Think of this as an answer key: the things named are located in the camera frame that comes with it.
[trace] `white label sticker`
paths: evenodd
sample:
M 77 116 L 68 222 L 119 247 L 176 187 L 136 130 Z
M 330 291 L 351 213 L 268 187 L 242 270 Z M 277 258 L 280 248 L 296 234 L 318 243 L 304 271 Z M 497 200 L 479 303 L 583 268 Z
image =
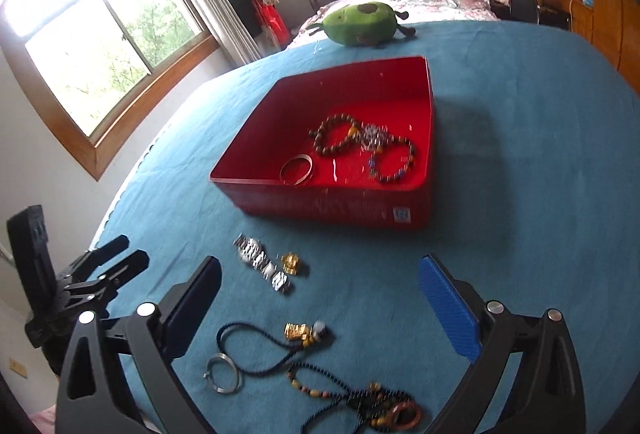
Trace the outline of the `white label sticker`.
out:
M 396 223 L 410 223 L 411 210 L 407 207 L 394 207 L 394 221 Z

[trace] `red box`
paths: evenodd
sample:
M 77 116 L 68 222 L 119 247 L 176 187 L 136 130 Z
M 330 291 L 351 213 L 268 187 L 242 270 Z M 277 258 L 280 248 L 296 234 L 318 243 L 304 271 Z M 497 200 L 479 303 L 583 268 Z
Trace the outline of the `red box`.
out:
M 380 183 L 369 178 L 370 153 L 359 146 L 319 157 L 308 133 L 339 113 L 408 137 L 417 148 L 413 168 L 396 183 Z M 210 179 L 238 208 L 253 215 L 418 228 L 426 223 L 431 206 L 433 121 L 429 68 L 421 56 L 282 78 L 242 126 Z M 346 136 L 344 125 L 329 133 L 329 144 Z M 313 158 L 313 174 L 297 186 L 285 184 L 281 168 L 298 154 Z M 393 173 L 407 156 L 406 146 L 390 147 L 381 155 L 380 172 Z M 308 163 L 298 163 L 287 168 L 287 176 L 296 168 L 306 172 Z

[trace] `gold charm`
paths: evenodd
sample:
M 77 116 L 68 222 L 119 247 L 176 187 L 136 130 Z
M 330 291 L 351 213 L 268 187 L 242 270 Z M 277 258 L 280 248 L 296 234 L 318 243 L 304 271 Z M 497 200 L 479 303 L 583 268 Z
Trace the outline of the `gold charm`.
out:
M 284 335 L 290 342 L 294 342 L 296 340 L 305 341 L 311 336 L 311 327 L 306 324 L 295 325 L 287 323 L 284 327 Z
M 298 273 L 298 268 L 300 267 L 300 264 L 302 264 L 300 257 L 291 252 L 280 257 L 280 260 L 282 261 L 282 270 L 284 273 L 289 275 L 295 275 Z

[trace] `silver bangle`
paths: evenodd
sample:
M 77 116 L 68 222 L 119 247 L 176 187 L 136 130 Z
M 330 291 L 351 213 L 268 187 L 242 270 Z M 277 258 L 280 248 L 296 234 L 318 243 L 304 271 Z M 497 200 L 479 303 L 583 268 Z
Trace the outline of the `silver bangle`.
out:
M 218 385 L 216 385 L 216 382 L 213 381 L 211 369 L 213 367 L 213 364 L 215 364 L 218 360 L 222 360 L 223 362 L 225 362 L 229 367 L 231 367 L 231 370 L 234 372 L 234 384 L 229 388 L 219 387 Z M 232 394 L 236 390 L 238 390 L 238 387 L 240 385 L 240 372 L 238 371 L 238 367 L 236 367 L 234 361 L 229 356 L 226 356 L 225 353 L 216 353 L 211 356 L 211 358 L 209 358 L 209 361 L 207 362 L 207 371 L 204 373 L 204 375 L 202 375 L 202 377 L 205 380 L 209 380 L 211 387 L 213 387 L 213 389 L 220 394 Z
M 286 181 L 283 176 L 284 171 L 291 163 L 298 160 L 305 160 L 307 163 L 309 163 L 309 170 L 306 171 L 306 174 L 303 175 L 297 181 Z M 299 185 L 300 183 L 302 183 L 303 181 L 306 181 L 311 176 L 311 172 L 313 171 L 313 169 L 314 169 L 314 160 L 311 159 L 311 156 L 309 156 L 308 154 L 298 154 L 297 156 L 293 156 L 291 159 L 288 159 L 284 163 L 284 165 L 280 169 L 280 181 L 282 181 L 286 185 L 293 185 L 293 186 Z

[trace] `black cord necklace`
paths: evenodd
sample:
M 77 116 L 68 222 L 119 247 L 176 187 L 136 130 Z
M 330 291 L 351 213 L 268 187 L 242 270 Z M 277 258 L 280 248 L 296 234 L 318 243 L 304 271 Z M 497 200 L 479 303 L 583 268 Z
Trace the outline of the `black cord necklace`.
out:
M 298 369 L 313 370 L 334 382 L 344 392 L 321 391 L 302 385 L 296 378 Z M 306 434 L 309 426 L 342 401 L 355 411 L 360 419 L 353 434 L 369 426 L 378 432 L 404 431 L 414 428 L 422 419 L 422 411 L 414 398 L 403 390 L 389 390 L 380 384 L 370 384 L 369 388 L 353 390 L 330 372 L 305 362 L 293 362 L 287 371 L 291 386 L 312 398 L 324 398 L 332 402 L 313 413 L 300 427 L 300 434 Z
M 322 339 L 327 335 L 327 332 L 328 332 L 324 324 L 322 324 L 322 322 L 316 322 L 316 324 L 314 325 L 315 331 L 313 332 L 313 334 L 309 333 L 308 335 L 305 335 L 305 337 L 302 338 L 302 340 L 296 340 L 293 342 L 285 343 L 285 342 L 279 341 L 277 338 L 272 337 L 266 331 L 263 331 L 262 329 L 258 328 L 253 324 L 248 324 L 246 322 L 231 322 L 230 324 L 223 325 L 218 330 L 218 334 L 216 335 L 216 343 L 218 344 L 218 350 L 220 351 L 220 353 L 226 354 L 226 356 L 229 356 L 229 354 L 225 350 L 225 339 L 233 331 L 238 331 L 240 329 L 255 331 L 256 333 L 261 334 L 264 338 L 266 338 L 270 342 L 273 342 L 277 346 L 280 346 L 281 348 L 287 351 L 287 354 L 285 354 L 278 362 L 276 362 L 276 364 L 274 364 L 271 367 L 267 367 L 266 369 L 248 370 L 236 364 L 236 368 L 242 374 L 245 374 L 247 376 L 255 376 L 258 378 L 262 376 L 268 376 L 273 372 L 276 372 L 278 369 L 284 366 L 293 356 L 296 356 L 296 354 L 309 348 L 310 346 L 318 345 L 318 343 L 322 341 Z

